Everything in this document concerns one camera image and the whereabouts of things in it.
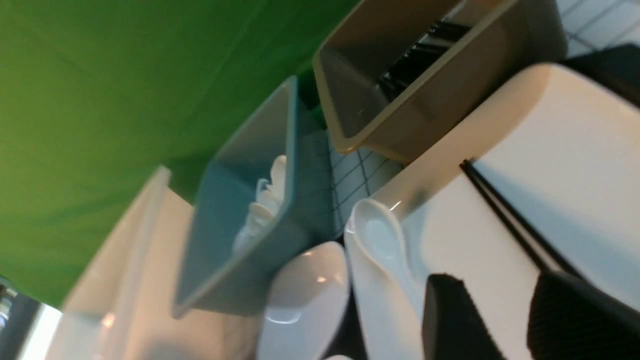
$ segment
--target chopsticks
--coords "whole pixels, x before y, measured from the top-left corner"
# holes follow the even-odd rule
[[[573,267],[560,253],[531,225],[526,219],[489,183],[473,163],[465,160],[460,164],[460,168],[469,178],[476,190],[480,193],[487,205],[491,207],[495,215],[504,224],[514,239],[525,250],[531,261],[540,271],[551,271],[547,259],[551,259],[564,272],[584,280],[580,272]],[[537,245],[546,256],[542,256],[538,250],[532,246]]]

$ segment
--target white spoon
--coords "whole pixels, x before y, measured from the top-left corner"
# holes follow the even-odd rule
[[[249,214],[246,217],[246,226],[252,236],[256,236],[269,225],[275,215],[262,204],[252,202],[249,204]]]
[[[282,205],[276,195],[269,189],[259,192],[255,201],[267,208],[274,216],[278,214],[280,205]]]
[[[287,157],[280,155],[273,160],[271,166],[271,183],[273,184],[273,195],[282,202],[284,200],[285,178],[287,175]]]
[[[256,196],[256,201],[258,201],[258,194],[263,191],[266,188],[269,188],[269,186],[271,186],[271,184],[269,183],[269,180],[264,179],[263,177],[261,177],[260,179],[258,179],[258,183],[255,186],[255,196]]]
[[[236,234],[236,238],[234,239],[233,246],[231,248],[232,252],[239,252],[246,248],[249,245],[249,242],[253,239],[253,236],[249,233],[249,228],[247,225],[243,225],[242,229],[238,231]]]
[[[422,314],[422,297],[417,295],[409,269],[404,234],[393,213],[383,204],[362,199],[353,207],[346,228],[362,252],[400,286],[417,316]]]
[[[321,360],[351,294],[344,249],[329,241],[292,259],[273,278],[256,360]]]

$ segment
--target plastic bin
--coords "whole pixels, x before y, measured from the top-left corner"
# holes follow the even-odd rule
[[[502,82],[566,54],[556,0],[466,0],[453,22],[472,29],[391,103],[376,79],[459,0],[363,0],[313,59],[335,148],[368,146],[409,163]]]
[[[285,197],[261,236],[232,252],[259,178],[287,156]],[[173,315],[189,308],[235,315],[264,309],[275,272],[333,233],[326,131],[298,99],[295,77],[282,83],[209,163],[196,198]]]

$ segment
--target black object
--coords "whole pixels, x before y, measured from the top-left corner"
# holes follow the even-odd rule
[[[640,359],[640,313],[588,283],[469,160],[460,167],[541,271],[527,329],[533,358]]]
[[[427,31],[429,37],[456,42],[471,28],[450,22],[437,21]],[[389,101],[393,101],[411,85],[425,70],[449,50],[447,45],[417,42],[394,62],[378,79],[378,85]]]
[[[640,47],[621,45],[565,60],[562,65],[591,78],[640,108]]]
[[[446,21],[436,21],[429,29],[429,35],[443,40],[456,42],[465,36],[471,28],[469,26],[453,24]]]
[[[535,360],[640,359],[640,315],[574,276],[542,272],[527,346]]]
[[[343,235],[338,236],[334,241],[343,247],[345,246]],[[322,359],[334,355],[348,356],[353,360],[367,360],[367,351],[364,345],[364,338],[362,337],[362,329],[360,328],[360,318],[358,317],[353,287],[351,287],[351,296],[342,318],[340,329],[331,342],[331,345],[323,354]]]
[[[41,303],[18,294],[12,302],[6,327],[0,331],[0,359],[17,359],[31,331]]]
[[[426,360],[503,359],[464,283],[446,274],[427,278],[422,345]]]

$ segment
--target blue container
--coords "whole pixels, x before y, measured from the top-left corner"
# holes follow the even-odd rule
[[[258,179],[269,179],[285,154],[280,212],[253,243],[232,252],[255,200]],[[264,309],[271,280],[288,260],[331,240],[331,165],[326,131],[298,99],[298,81],[282,83],[209,163],[196,198],[182,260],[174,317],[190,308],[235,315]]]

